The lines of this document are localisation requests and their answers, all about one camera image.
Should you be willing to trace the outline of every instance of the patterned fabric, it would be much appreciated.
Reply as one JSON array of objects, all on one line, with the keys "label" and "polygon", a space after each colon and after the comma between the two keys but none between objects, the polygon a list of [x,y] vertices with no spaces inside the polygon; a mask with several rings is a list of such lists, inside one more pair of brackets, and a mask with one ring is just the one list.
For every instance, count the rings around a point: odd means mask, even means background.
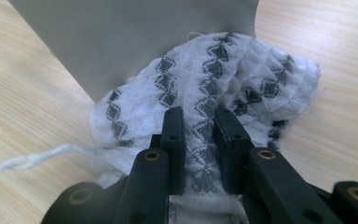
[{"label": "patterned fabric", "polygon": [[236,196],[221,186],[214,111],[218,105],[230,109],[256,147],[277,148],[287,121],[309,104],[318,78],[316,63],[249,36],[201,35],[154,60],[96,104],[89,117],[93,136],[115,156],[94,160],[105,161],[106,171],[127,175],[134,152],[148,148],[152,134],[161,133],[164,112],[181,106],[186,191],[171,196],[170,223],[246,223]]}]

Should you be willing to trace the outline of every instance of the gray panel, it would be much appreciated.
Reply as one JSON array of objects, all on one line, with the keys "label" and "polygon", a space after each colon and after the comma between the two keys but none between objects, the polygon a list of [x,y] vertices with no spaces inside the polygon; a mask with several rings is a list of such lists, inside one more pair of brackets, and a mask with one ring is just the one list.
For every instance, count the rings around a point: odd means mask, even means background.
[{"label": "gray panel", "polygon": [[255,35],[257,0],[10,0],[97,101],[191,32]]}]

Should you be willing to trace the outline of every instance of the table surface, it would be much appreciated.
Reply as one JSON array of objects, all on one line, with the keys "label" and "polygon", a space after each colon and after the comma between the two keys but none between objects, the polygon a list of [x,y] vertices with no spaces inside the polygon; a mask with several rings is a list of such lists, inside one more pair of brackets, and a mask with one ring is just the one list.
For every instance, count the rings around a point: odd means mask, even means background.
[{"label": "table surface", "polygon": [[[282,137],[281,149],[310,183],[331,190],[358,181],[358,1],[261,1],[256,35],[320,64],[310,107]],[[91,145],[93,102],[21,16],[0,1],[0,162],[71,142]],[[0,170],[0,223],[38,223],[57,196],[94,181],[70,153],[31,170]]]}]

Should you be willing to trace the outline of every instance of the black and white textile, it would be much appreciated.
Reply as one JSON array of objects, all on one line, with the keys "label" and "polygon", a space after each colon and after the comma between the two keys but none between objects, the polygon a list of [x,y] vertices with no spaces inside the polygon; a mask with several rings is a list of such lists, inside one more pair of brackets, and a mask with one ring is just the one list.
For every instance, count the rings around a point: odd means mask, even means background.
[{"label": "black and white textile", "polygon": [[15,159],[2,167],[27,168],[74,147],[103,172],[99,183],[110,186],[129,174],[152,134],[161,133],[164,112],[181,106],[186,191],[170,197],[170,223],[247,223],[236,196],[221,186],[214,111],[218,105],[233,111],[256,147],[277,147],[287,121],[308,106],[318,78],[316,63],[247,35],[200,35],[151,62],[94,106],[89,125],[97,148],[65,145],[28,156],[28,166],[16,166],[21,160]]}]

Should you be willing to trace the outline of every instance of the crumpled fabric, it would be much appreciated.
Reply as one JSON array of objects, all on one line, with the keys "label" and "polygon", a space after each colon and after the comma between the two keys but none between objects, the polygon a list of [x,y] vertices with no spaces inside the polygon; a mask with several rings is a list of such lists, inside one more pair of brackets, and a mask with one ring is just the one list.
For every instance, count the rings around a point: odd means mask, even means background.
[{"label": "crumpled fabric", "polygon": [[241,34],[200,35],[152,61],[127,84],[108,92],[90,112],[97,147],[63,145],[5,161],[0,168],[27,169],[77,150],[102,174],[107,188],[130,173],[137,153],[161,133],[164,113],[181,106],[186,136],[186,188],[170,196],[171,224],[248,223],[236,195],[225,193],[213,140],[218,106],[231,110],[255,147],[278,149],[288,121],[315,93],[317,63],[289,55]]}]

